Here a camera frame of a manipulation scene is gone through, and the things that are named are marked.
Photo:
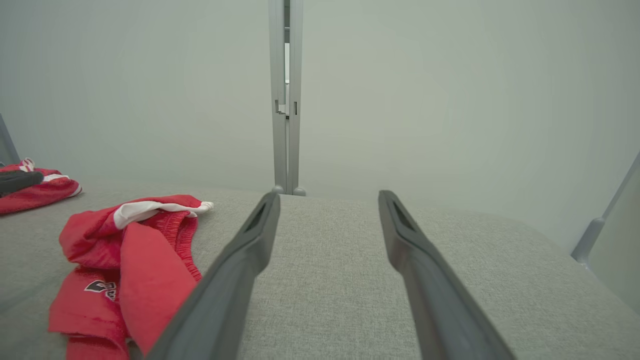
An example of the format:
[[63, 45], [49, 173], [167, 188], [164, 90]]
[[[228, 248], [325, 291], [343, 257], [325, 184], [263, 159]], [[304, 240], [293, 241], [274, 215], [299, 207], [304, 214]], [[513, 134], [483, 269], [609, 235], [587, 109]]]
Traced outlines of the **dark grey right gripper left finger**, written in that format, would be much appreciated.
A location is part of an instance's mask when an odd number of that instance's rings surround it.
[[281, 214], [266, 193], [174, 315], [148, 360], [235, 360], [254, 284], [268, 266]]

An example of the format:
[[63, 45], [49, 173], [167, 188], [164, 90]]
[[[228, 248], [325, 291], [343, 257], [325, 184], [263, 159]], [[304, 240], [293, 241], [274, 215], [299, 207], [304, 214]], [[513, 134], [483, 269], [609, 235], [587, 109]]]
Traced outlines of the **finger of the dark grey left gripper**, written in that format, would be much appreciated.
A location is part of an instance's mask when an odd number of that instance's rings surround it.
[[4, 197], [41, 184], [43, 179], [44, 175], [39, 171], [2, 171], [0, 173], [0, 196]]

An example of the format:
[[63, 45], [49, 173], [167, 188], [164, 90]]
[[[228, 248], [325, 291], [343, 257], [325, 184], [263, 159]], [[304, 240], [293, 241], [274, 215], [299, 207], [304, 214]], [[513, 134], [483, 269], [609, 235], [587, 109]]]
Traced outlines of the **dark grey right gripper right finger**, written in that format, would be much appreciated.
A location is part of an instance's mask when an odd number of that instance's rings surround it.
[[378, 193], [388, 260], [402, 276], [424, 360], [514, 360], [515, 355], [398, 196]]

